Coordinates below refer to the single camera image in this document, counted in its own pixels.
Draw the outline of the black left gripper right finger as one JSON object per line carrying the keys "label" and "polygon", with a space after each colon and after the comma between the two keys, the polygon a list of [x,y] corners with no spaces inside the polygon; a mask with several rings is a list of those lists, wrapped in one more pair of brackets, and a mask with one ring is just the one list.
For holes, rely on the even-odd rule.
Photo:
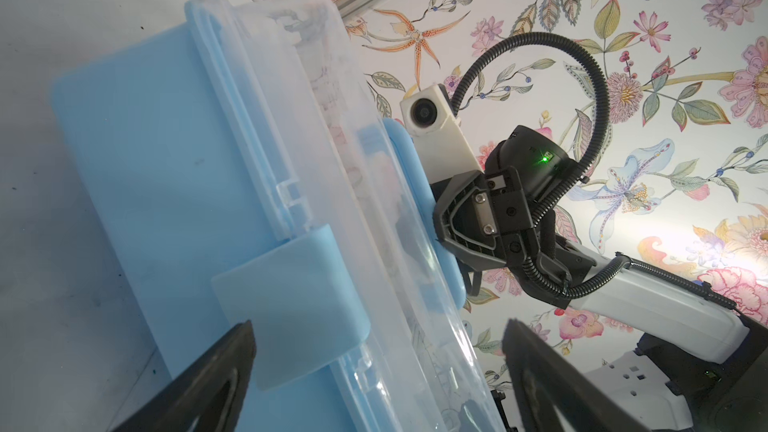
{"label": "black left gripper right finger", "polygon": [[525,431],[562,431],[560,419],[576,431],[644,431],[527,325],[509,320],[502,351]]}

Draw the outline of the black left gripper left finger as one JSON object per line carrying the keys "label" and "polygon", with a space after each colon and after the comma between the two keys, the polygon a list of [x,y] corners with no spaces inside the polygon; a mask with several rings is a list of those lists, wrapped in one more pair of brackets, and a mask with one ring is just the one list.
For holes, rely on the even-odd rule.
{"label": "black left gripper left finger", "polygon": [[233,431],[257,347],[252,323],[233,326],[118,431]]}

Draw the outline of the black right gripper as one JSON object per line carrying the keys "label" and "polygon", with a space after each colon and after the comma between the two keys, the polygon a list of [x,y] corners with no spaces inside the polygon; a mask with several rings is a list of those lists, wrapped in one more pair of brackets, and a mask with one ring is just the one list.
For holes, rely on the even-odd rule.
{"label": "black right gripper", "polygon": [[458,263],[468,296],[484,273],[507,269],[530,296],[562,307],[585,294],[585,256],[555,232],[559,200],[585,176],[585,163],[519,126],[472,170],[434,185],[439,242]]}

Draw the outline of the clear plastic box lid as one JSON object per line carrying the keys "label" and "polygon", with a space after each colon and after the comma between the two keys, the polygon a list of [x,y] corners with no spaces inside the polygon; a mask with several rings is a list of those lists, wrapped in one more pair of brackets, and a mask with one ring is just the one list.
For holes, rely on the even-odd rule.
{"label": "clear plastic box lid", "polygon": [[501,430],[334,5],[185,12],[276,241],[212,279],[255,336],[244,429]]}

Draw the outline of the blue plastic tool box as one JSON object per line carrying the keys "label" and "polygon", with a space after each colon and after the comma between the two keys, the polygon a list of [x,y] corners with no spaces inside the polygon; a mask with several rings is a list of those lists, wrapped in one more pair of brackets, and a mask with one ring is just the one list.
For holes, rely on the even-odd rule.
{"label": "blue plastic tool box", "polygon": [[[188,20],[62,78],[53,102],[161,355],[179,374],[246,321],[227,319],[213,277],[276,246]],[[456,265],[427,227],[427,177],[404,128],[382,120],[459,310]]]}

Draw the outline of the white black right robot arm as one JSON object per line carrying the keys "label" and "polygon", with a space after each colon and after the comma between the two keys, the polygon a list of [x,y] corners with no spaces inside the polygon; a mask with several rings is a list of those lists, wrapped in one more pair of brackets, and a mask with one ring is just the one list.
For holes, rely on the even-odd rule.
{"label": "white black right robot arm", "polygon": [[587,376],[618,406],[622,429],[765,430],[767,328],[725,293],[723,278],[691,281],[557,233],[555,206],[586,178],[604,137],[595,131],[573,159],[520,126],[484,162],[453,124],[416,140],[437,238],[456,257],[467,295],[480,292],[485,272],[507,271],[534,299],[638,329],[633,350]]}

